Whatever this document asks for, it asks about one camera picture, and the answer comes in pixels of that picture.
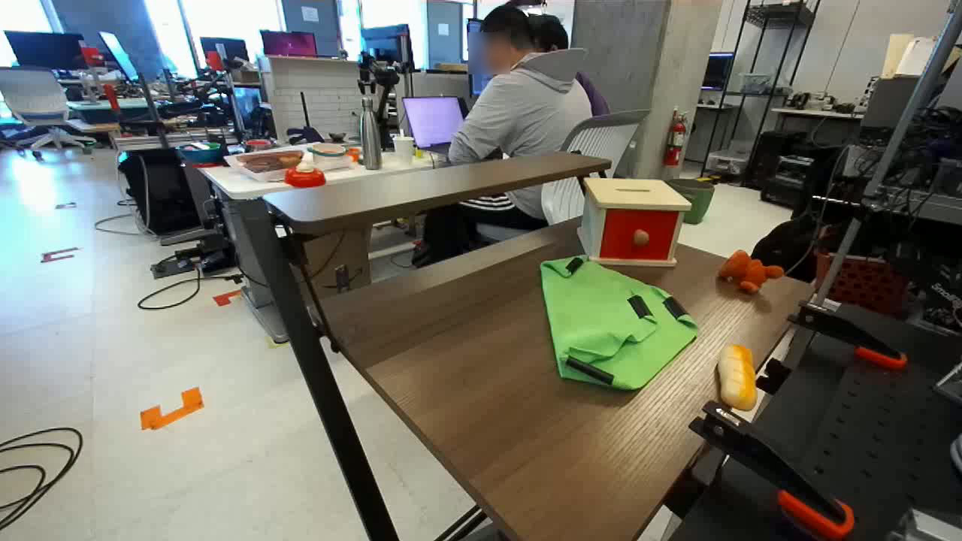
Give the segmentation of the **green bin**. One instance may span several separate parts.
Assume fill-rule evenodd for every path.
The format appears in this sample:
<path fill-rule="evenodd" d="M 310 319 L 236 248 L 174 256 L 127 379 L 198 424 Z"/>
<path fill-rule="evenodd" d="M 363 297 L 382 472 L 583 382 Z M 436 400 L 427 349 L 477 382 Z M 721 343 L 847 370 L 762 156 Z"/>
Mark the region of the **green bin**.
<path fill-rule="evenodd" d="M 675 188 L 690 201 L 684 222 L 702 226 L 712 205 L 717 185 L 710 180 L 675 180 Z"/>

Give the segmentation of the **wooden box with red drawer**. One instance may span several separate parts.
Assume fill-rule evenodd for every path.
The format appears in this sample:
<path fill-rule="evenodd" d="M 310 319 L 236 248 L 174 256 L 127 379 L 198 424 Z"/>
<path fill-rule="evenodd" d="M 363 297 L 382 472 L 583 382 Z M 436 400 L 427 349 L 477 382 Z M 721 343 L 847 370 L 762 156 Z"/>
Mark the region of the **wooden box with red drawer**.
<path fill-rule="evenodd" d="M 666 180 L 590 176 L 578 240 L 600 264 L 675 267 L 685 209 Z"/>

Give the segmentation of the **metal water bottle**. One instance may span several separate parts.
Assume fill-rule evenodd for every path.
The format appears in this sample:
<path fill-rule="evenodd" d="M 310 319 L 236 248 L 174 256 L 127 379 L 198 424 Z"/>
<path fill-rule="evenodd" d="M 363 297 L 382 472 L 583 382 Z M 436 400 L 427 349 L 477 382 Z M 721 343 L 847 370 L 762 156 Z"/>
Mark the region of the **metal water bottle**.
<path fill-rule="evenodd" d="M 373 109 L 373 97 L 361 92 L 361 142 L 363 142 L 363 167 L 380 170 L 382 167 L 382 134 L 380 121 Z"/>

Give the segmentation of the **red perforated crate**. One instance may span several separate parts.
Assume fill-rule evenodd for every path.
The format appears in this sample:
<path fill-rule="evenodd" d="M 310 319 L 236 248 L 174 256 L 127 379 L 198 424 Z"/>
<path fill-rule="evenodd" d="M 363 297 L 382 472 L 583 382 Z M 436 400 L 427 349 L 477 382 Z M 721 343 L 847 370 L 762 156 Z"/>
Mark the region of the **red perforated crate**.
<path fill-rule="evenodd" d="M 907 275 L 883 259 L 847 256 L 826 294 L 840 304 L 903 316 L 907 307 Z"/>

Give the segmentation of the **green cloth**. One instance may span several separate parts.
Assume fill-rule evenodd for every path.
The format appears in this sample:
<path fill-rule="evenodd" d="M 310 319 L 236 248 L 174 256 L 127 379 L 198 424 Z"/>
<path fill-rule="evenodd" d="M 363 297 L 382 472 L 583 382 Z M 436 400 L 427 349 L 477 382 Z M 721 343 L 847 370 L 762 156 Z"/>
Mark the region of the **green cloth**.
<path fill-rule="evenodd" d="M 538 272 L 552 362 L 565 382 L 644 389 L 702 333 L 671 292 L 599 261 L 548 259 Z"/>

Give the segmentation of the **yellow bread roll toy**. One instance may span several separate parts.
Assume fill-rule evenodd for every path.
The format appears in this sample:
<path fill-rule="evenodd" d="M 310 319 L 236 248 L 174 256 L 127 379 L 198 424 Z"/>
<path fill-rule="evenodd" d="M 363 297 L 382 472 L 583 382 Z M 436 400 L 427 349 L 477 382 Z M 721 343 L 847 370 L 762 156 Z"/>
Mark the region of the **yellow bread roll toy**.
<path fill-rule="evenodd" d="M 750 410 L 758 402 L 754 359 L 746 344 L 727 344 L 720 356 L 717 375 L 724 405 Z"/>

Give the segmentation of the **orange plush toy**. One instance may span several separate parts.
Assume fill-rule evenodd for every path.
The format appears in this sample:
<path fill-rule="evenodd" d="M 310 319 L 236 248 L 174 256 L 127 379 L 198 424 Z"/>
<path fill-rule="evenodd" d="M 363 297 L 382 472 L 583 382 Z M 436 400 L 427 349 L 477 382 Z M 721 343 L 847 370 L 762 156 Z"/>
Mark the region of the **orange plush toy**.
<path fill-rule="evenodd" d="M 720 282 L 735 285 L 741 294 L 758 294 L 765 282 L 779 275 L 779 264 L 765 264 L 762 259 L 751 259 L 746 248 L 732 251 L 720 270 Z"/>

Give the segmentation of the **black orange clamp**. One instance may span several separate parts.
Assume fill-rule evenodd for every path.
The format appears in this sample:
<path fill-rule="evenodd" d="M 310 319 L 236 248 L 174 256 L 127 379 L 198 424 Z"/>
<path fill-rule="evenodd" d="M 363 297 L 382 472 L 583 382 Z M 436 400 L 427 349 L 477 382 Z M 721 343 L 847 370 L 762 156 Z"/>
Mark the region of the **black orange clamp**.
<path fill-rule="evenodd" d="M 859 362 L 870 362 L 874 370 L 891 370 L 891 371 L 907 370 L 907 354 L 903 349 L 897 349 L 891 338 L 865 329 L 864 323 L 850 322 L 840 308 L 803 304 L 799 313 L 794 316 L 794 322 L 799 328 L 814 329 L 814 333 L 847 343 L 854 349 L 854 359 L 859 359 Z"/>
<path fill-rule="evenodd" d="M 856 514 L 845 500 L 826 492 L 811 476 L 799 472 L 770 441 L 765 441 L 751 424 L 721 402 L 706 402 L 698 418 L 690 420 L 712 448 L 724 450 L 758 479 L 775 487 L 775 508 L 786 519 L 796 522 L 814 541 L 847 541 L 856 529 Z"/>

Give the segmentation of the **person in grey hoodie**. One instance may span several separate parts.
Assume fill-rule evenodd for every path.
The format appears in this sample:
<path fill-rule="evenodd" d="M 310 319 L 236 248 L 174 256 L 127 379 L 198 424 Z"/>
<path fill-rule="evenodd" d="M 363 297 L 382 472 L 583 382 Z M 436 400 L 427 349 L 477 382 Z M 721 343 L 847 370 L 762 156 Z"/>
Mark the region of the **person in grey hoodie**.
<path fill-rule="evenodd" d="M 593 102 L 578 80 L 579 50 L 538 47 L 531 18 L 510 3 L 495 6 L 490 20 L 515 28 L 516 73 L 488 80 L 455 132 L 445 152 L 447 166 L 559 152 L 571 128 L 593 116 Z M 540 185 L 475 196 L 427 209 L 412 264 L 427 267 L 485 247 L 480 226 L 544 227 Z"/>

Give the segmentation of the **white office chair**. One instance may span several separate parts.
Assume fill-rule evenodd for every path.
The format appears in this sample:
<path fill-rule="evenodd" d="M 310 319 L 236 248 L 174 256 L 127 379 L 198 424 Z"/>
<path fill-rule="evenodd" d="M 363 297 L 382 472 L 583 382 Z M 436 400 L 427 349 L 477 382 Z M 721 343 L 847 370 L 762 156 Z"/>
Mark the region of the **white office chair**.
<path fill-rule="evenodd" d="M 93 151 L 97 138 L 68 125 L 68 100 L 63 83 L 49 69 L 0 69 L 0 97 L 5 109 L 27 125 L 19 151 L 43 156 L 45 147 L 81 147 Z"/>

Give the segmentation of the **black metal shelf rack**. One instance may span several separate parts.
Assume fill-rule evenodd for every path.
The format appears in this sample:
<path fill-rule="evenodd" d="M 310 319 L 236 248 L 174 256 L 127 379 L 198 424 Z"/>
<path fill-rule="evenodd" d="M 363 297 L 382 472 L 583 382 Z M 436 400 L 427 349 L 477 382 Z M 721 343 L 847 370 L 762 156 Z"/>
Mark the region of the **black metal shelf rack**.
<path fill-rule="evenodd" d="M 788 102 L 824 0 L 738 0 L 724 47 L 710 54 L 702 109 L 706 175 L 750 166 L 772 110 Z"/>

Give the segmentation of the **orange tape floor marker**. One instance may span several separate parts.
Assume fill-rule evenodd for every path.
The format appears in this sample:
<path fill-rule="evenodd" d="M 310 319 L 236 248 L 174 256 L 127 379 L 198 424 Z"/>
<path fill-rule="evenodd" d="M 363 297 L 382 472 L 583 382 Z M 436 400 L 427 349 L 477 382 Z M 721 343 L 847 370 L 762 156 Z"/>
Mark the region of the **orange tape floor marker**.
<path fill-rule="evenodd" d="M 180 389 L 180 402 L 174 409 L 149 405 L 138 414 L 138 420 L 141 420 L 141 429 L 163 429 L 203 409 L 205 409 L 205 392 L 198 386 L 186 386 Z"/>

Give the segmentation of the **red fire extinguisher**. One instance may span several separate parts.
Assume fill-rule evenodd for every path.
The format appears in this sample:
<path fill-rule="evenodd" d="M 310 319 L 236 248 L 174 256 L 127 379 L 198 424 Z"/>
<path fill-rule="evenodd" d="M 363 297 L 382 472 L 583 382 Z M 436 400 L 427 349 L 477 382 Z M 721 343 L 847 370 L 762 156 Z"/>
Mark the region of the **red fire extinguisher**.
<path fill-rule="evenodd" d="M 684 166 L 685 142 L 690 142 L 690 116 L 675 110 L 667 143 L 666 143 L 666 161 L 663 161 L 667 170 L 678 170 Z"/>

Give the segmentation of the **open laptop purple screen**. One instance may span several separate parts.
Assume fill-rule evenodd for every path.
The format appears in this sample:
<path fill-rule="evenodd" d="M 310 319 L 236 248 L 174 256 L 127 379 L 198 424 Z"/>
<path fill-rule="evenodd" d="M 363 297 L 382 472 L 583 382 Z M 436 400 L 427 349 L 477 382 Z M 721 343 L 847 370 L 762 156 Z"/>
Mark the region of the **open laptop purple screen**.
<path fill-rule="evenodd" d="M 445 151 L 463 122 L 457 97 L 407 97 L 404 114 L 421 151 Z"/>

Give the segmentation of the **near black orange clamp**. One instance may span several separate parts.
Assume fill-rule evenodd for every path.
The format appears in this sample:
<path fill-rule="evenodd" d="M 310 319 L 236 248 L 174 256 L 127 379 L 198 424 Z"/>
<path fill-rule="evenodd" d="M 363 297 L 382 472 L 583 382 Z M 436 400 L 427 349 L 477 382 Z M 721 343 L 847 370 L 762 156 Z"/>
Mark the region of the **near black orange clamp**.
<path fill-rule="evenodd" d="M 814 541 L 847 541 L 856 529 L 856 514 L 845 500 L 826 492 L 811 476 L 799 472 L 770 441 L 765 441 L 751 424 L 721 402 L 706 402 L 698 418 L 690 420 L 712 448 L 724 450 L 758 479 L 775 487 L 775 508 L 786 519 L 796 522 Z"/>

